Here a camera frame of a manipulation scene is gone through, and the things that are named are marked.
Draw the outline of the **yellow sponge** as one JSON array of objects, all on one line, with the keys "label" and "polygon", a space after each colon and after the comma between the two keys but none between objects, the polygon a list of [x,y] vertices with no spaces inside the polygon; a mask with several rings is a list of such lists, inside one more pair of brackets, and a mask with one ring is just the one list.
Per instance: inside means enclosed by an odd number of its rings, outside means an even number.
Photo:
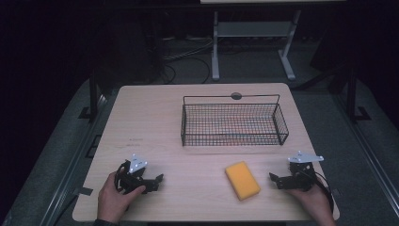
[{"label": "yellow sponge", "polygon": [[225,173],[240,201],[250,198],[261,191],[258,182],[245,161],[226,167]]}]

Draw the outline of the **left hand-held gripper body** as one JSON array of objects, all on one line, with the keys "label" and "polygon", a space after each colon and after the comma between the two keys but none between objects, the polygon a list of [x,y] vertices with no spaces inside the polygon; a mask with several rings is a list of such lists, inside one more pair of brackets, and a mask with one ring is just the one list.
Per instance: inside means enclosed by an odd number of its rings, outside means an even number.
[{"label": "left hand-held gripper body", "polygon": [[145,180],[142,175],[148,165],[148,162],[135,153],[130,160],[125,160],[116,171],[114,185],[118,192],[128,194],[140,186],[145,186],[143,194],[152,187],[151,180]]}]

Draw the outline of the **person's left hand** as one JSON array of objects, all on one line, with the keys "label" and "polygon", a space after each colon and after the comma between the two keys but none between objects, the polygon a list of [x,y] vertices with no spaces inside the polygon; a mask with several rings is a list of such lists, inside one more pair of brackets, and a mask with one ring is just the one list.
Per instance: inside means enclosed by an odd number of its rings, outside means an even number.
[{"label": "person's left hand", "polygon": [[145,186],[140,186],[134,191],[123,195],[115,188],[115,175],[115,172],[108,175],[104,186],[99,192],[97,218],[120,223],[128,206],[143,193]]}]

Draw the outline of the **person's dark sleeve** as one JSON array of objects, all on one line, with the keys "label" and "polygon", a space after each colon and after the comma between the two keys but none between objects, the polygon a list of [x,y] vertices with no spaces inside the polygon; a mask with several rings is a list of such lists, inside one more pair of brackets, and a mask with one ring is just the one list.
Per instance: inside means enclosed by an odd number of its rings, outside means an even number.
[{"label": "person's dark sleeve", "polygon": [[114,222],[114,221],[97,218],[93,222],[92,226],[120,226],[120,224],[117,221]]}]

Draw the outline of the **black wire basket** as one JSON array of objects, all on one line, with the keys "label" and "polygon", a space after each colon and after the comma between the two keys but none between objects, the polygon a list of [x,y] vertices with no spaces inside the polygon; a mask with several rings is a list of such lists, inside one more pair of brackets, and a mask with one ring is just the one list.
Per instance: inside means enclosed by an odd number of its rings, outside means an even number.
[{"label": "black wire basket", "polygon": [[282,145],[288,136],[278,94],[183,97],[184,146]]}]

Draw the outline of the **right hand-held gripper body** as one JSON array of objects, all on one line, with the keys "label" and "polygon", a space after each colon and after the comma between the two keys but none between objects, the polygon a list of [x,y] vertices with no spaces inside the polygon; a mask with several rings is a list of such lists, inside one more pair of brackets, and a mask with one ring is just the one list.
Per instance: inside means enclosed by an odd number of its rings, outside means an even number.
[{"label": "right hand-held gripper body", "polygon": [[321,186],[322,183],[316,176],[313,163],[323,160],[323,156],[314,153],[303,153],[301,151],[289,157],[288,162],[291,175],[289,176],[289,185],[287,189],[309,191],[314,185]]}]

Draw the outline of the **white metal desk frame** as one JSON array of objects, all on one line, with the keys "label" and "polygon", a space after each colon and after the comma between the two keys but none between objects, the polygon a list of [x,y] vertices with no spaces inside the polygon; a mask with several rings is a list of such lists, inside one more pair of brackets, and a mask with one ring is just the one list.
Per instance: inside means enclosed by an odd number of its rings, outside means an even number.
[{"label": "white metal desk frame", "polygon": [[285,38],[286,43],[278,50],[279,59],[290,81],[295,80],[295,73],[288,59],[288,54],[295,36],[301,11],[294,13],[291,21],[282,22],[222,22],[219,13],[214,13],[213,51],[211,57],[212,79],[220,79],[218,42],[221,38]]}]

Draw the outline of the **person's right hand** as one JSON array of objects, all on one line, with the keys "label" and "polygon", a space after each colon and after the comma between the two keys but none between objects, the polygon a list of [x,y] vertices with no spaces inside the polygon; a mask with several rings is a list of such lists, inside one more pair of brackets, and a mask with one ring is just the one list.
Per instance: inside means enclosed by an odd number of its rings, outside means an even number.
[{"label": "person's right hand", "polygon": [[318,226],[337,226],[328,198],[320,186],[315,185],[308,191],[286,189],[286,192],[300,202]]}]

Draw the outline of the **black metal stand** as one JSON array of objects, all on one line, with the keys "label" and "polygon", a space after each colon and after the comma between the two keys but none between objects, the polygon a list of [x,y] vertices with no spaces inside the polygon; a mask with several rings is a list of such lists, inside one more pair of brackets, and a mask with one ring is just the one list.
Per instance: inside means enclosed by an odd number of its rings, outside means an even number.
[{"label": "black metal stand", "polygon": [[356,105],[357,75],[353,65],[348,67],[347,89],[346,89],[346,114],[353,123],[358,121],[369,121],[370,115],[363,106]]},{"label": "black metal stand", "polygon": [[79,119],[85,119],[89,122],[96,120],[99,115],[100,108],[106,103],[106,98],[98,85],[97,76],[92,73],[88,79],[89,87],[89,105],[85,106],[80,114]]}]

